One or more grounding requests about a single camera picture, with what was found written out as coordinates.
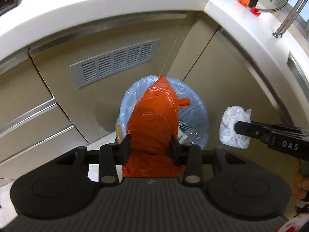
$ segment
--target red object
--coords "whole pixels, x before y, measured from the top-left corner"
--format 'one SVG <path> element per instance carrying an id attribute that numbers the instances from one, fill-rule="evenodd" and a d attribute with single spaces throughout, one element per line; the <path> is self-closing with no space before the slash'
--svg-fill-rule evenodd
<path id="1" fill-rule="evenodd" d="M 238 0 L 238 2 L 245 7 L 248 7 L 250 4 L 250 0 Z"/>
<path id="2" fill-rule="evenodd" d="M 190 99 L 177 99 L 166 77 L 145 91 L 127 124 L 131 155 L 122 176 L 173 177 L 182 170 L 171 159 L 170 142 L 178 134 L 178 106 L 187 105 Z"/>
<path id="3" fill-rule="evenodd" d="M 250 11 L 252 12 L 253 15 L 257 17 L 261 14 L 260 11 L 256 7 L 252 7 Z"/>

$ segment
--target white tissue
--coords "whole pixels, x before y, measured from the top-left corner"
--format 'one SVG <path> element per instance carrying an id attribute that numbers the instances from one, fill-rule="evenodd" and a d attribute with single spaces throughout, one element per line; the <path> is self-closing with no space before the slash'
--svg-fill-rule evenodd
<path id="1" fill-rule="evenodd" d="M 220 124 L 220 141 L 228 146 L 246 149 L 249 146 L 250 137 L 237 134 L 234 126 L 238 121 L 251 123 L 251 109 L 244 110 L 240 106 L 231 106 L 225 110 Z"/>

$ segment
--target floor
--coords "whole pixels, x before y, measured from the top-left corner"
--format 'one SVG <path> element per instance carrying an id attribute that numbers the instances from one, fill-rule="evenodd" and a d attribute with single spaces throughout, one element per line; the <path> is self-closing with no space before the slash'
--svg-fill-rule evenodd
<path id="1" fill-rule="evenodd" d="M 88 150 L 97 150 L 104 144 L 114 143 L 116 139 L 116 133 L 112 132 L 101 139 L 87 145 Z M 121 181 L 122 166 L 116 166 L 119 181 Z M 98 181 L 98 165 L 89 165 L 88 177 L 92 181 Z M 10 182 L 0 187 L 0 228 L 5 227 L 16 216 L 17 213 L 13 207 L 10 199 L 10 189 L 14 182 Z"/>

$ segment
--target air vent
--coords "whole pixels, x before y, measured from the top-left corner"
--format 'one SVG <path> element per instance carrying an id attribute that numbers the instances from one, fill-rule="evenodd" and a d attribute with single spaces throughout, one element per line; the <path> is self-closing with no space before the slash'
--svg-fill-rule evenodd
<path id="1" fill-rule="evenodd" d="M 161 39 L 137 43 L 88 58 L 71 65 L 71 71 L 79 88 L 154 60 Z"/>

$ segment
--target metal pole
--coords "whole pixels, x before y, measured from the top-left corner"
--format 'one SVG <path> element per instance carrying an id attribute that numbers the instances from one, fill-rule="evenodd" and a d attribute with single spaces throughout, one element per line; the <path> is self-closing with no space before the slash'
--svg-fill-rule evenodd
<path id="1" fill-rule="evenodd" d="M 295 6 L 292 8 L 291 12 L 288 16 L 284 19 L 283 23 L 279 26 L 279 28 L 274 32 L 272 35 L 275 38 L 282 37 L 284 32 L 291 26 L 293 21 L 296 19 L 302 8 L 305 6 L 308 0 L 298 0 Z"/>

